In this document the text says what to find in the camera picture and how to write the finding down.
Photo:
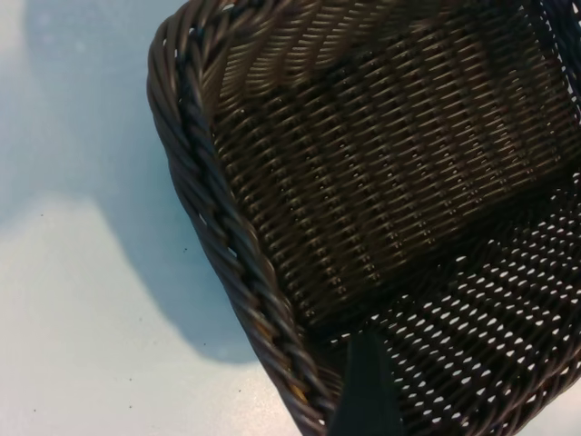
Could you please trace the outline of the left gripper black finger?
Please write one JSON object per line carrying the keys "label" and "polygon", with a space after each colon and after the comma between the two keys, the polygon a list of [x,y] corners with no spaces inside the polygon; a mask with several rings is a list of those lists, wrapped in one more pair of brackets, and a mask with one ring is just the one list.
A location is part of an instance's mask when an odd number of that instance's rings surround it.
{"label": "left gripper black finger", "polygon": [[382,343],[372,333],[351,339],[340,402],[328,429],[335,435],[403,435],[397,390]]}

